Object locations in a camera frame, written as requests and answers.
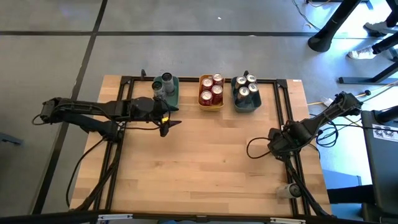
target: teal tray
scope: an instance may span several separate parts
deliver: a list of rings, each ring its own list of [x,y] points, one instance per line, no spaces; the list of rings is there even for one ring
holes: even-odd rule
[[[258,91],[255,95],[252,96],[251,102],[244,105],[244,107],[238,106],[235,104],[238,92],[234,93],[236,83],[236,77],[231,80],[231,91],[232,91],[232,100],[234,102],[235,111],[238,113],[250,113],[255,111],[257,108],[261,106],[261,97],[260,91]]]
[[[162,77],[155,77],[154,78],[154,82],[162,82]],[[173,95],[167,95],[166,96],[166,102],[170,105],[170,106],[174,106],[176,108],[178,108],[178,96],[179,96],[179,90],[180,90],[180,80],[178,79],[178,77],[173,76],[173,82],[174,82],[174,93]]]

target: yellow tray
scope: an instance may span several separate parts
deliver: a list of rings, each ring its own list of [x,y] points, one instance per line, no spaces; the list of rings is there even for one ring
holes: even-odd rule
[[[199,103],[200,99],[200,93],[201,93],[201,82],[203,79],[212,77],[213,75],[202,75],[199,79],[199,95],[198,95],[198,104],[199,108],[204,111],[220,111],[222,107],[224,106],[224,87],[223,87],[223,101],[217,105],[212,105],[212,106],[203,106]]]

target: person's foot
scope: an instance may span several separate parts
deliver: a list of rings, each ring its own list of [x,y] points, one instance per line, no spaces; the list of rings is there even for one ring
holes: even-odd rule
[[[366,47],[361,50],[353,50],[348,53],[348,56],[352,59],[372,59],[376,55],[373,53],[372,47]]]
[[[365,28],[368,28],[370,31],[373,32],[380,32],[382,34],[395,34],[396,32],[398,32],[398,27],[394,26],[394,27],[387,27],[387,23],[386,22],[377,22],[374,24],[371,23],[365,23]]]

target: can lid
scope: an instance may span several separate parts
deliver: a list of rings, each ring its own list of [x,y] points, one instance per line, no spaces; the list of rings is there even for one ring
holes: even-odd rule
[[[250,83],[248,86],[250,92],[257,92],[259,91],[259,87],[255,83]]]
[[[239,84],[241,84],[241,85],[243,85],[243,84],[246,83],[246,78],[244,78],[244,77],[238,77],[238,78],[236,78],[236,82],[239,83]]]
[[[216,81],[221,81],[223,79],[223,77],[221,76],[221,74],[216,73],[213,75],[213,79]]]
[[[152,89],[153,90],[161,90],[162,89],[162,83],[159,81],[153,82],[152,83]]]
[[[170,81],[173,78],[172,74],[169,72],[166,72],[162,75],[162,80],[163,81]]]
[[[211,91],[214,94],[220,94],[223,92],[223,87],[221,87],[220,85],[214,85],[213,88],[211,89]]]
[[[242,96],[247,96],[249,94],[249,89],[247,87],[241,87],[239,89],[239,94]]]
[[[301,190],[297,184],[291,184],[289,187],[289,192],[293,197],[301,196]]]
[[[255,82],[257,80],[257,78],[254,75],[250,75],[250,74],[247,75],[246,78],[249,82]]]
[[[203,91],[203,92],[201,93],[200,97],[201,97],[202,99],[204,99],[204,100],[210,100],[210,99],[213,97],[213,95],[210,93],[210,91],[205,90],[205,91]]]
[[[205,79],[202,81],[202,84],[203,84],[204,86],[206,86],[206,87],[211,87],[212,84],[213,84],[213,81],[212,81],[211,79],[209,79],[209,78],[205,78]]]

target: blue tray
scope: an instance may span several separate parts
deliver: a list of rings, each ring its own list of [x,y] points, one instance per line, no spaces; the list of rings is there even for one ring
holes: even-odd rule
[[[234,107],[235,111],[238,113],[250,113],[255,111],[257,108],[261,106],[261,97],[260,97],[260,91],[258,91],[255,95],[251,97],[251,102],[242,105],[237,105],[235,103],[238,92],[234,93],[235,89],[235,83],[236,83],[236,77],[232,78],[231,80],[231,91],[232,91],[232,100],[234,102]]]

